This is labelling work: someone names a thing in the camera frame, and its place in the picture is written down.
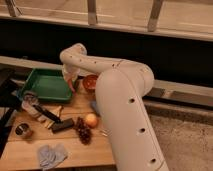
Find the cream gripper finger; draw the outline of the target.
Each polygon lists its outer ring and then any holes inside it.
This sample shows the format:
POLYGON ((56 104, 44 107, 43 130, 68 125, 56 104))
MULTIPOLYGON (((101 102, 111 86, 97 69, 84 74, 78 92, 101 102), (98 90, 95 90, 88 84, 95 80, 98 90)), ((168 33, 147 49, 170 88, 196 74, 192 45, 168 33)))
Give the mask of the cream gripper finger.
POLYGON ((79 81, 78 80, 73 82, 73 88, 74 88, 75 91, 78 89, 78 85, 79 85, 79 81))
POLYGON ((66 83, 68 83, 69 77, 68 76, 64 76, 64 80, 66 81, 66 83))

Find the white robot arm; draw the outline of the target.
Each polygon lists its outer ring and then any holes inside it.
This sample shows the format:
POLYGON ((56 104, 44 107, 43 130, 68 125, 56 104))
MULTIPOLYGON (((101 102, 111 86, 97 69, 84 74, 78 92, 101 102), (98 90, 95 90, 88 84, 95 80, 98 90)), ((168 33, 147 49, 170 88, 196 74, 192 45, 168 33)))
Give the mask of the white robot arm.
POLYGON ((98 75, 96 102, 107 130, 118 171, 169 171, 142 97, 153 87, 145 64, 126 59, 89 56, 77 43, 60 53, 70 75, 77 68, 98 75))

